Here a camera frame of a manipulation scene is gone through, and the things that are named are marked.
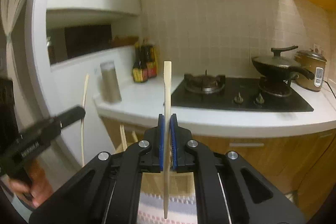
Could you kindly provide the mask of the person's left hand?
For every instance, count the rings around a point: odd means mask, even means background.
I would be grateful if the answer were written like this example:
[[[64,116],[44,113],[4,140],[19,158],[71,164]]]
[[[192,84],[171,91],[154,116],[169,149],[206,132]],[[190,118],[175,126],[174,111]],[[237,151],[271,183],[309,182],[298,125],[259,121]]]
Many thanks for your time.
[[[27,172],[32,181],[30,186],[16,178],[9,177],[7,180],[15,195],[30,209],[35,210],[53,195],[54,190],[37,159],[30,163]]]

